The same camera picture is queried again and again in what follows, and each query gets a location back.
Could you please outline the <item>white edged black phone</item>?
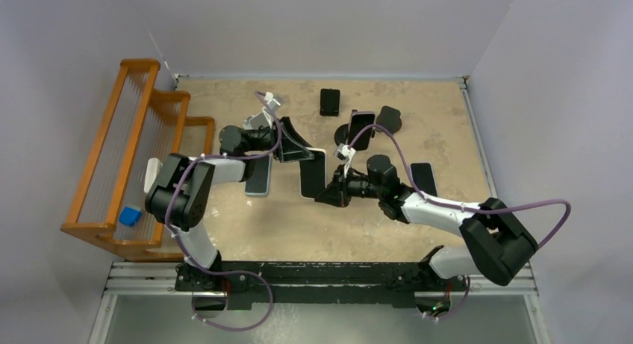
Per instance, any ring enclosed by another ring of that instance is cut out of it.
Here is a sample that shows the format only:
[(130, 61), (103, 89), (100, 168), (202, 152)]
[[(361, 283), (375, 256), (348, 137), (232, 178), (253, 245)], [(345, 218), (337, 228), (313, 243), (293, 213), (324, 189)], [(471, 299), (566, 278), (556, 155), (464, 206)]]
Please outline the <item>white edged black phone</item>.
[(311, 160), (299, 161), (299, 189), (303, 198), (316, 198), (326, 188), (327, 160), (322, 148), (308, 148), (314, 156)]

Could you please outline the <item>black phone clear case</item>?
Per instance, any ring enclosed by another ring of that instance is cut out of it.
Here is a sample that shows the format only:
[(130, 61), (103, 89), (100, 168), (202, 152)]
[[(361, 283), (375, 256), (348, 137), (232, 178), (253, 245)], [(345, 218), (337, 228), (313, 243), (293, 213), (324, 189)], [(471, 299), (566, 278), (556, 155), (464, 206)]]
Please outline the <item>black phone clear case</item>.
[(375, 118), (375, 112), (353, 110), (349, 118), (346, 143), (356, 151), (367, 150), (372, 138), (372, 129), (364, 131), (364, 128), (374, 124)]

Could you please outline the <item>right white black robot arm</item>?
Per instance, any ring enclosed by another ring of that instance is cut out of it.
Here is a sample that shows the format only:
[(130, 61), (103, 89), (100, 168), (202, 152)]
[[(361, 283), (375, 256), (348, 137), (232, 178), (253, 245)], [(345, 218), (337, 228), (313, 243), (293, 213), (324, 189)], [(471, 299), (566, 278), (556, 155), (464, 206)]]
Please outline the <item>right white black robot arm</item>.
[(460, 204), (418, 194), (400, 181), (385, 155), (373, 155), (367, 172), (340, 165), (315, 201), (347, 207), (352, 198), (373, 198), (383, 214), (405, 224), (428, 225), (461, 237), (460, 247), (438, 246), (420, 262), (421, 284), (435, 290), (453, 277), (482, 275), (508, 285), (537, 252), (538, 244), (519, 219), (497, 198)]

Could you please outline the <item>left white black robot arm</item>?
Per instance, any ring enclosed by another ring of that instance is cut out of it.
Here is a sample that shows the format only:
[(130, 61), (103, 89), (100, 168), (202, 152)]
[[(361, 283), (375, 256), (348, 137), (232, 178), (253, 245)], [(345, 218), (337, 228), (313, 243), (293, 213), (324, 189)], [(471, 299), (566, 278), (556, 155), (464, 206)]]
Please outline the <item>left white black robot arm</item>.
[(243, 129), (229, 125), (219, 133), (220, 153), (191, 158), (165, 157), (145, 197), (145, 210), (175, 237), (184, 262), (195, 268), (194, 282), (205, 291), (222, 283), (219, 250), (203, 232), (202, 220), (211, 188), (245, 182), (261, 158), (280, 163), (313, 160), (311, 147), (294, 130), (289, 118), (267, 127)]

